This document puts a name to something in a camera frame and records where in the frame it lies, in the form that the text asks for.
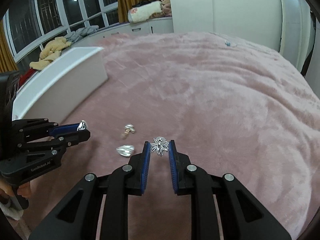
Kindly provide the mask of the left hand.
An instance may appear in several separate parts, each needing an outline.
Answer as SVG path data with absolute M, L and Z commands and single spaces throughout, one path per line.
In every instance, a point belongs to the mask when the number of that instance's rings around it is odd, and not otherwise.
M 15 194 L 22 196 L 24 198 L 30 198 L 31 197 L 30 182 L 27 182 L 23 185 L 20 185 L 15 193 L 15 191 L 12 189 L 12 187 L 1 179 L 0 192 L 1 192 L 1 197 L 6 198 L 6 199 L 8 199 L 10 197 L 14 197 Z

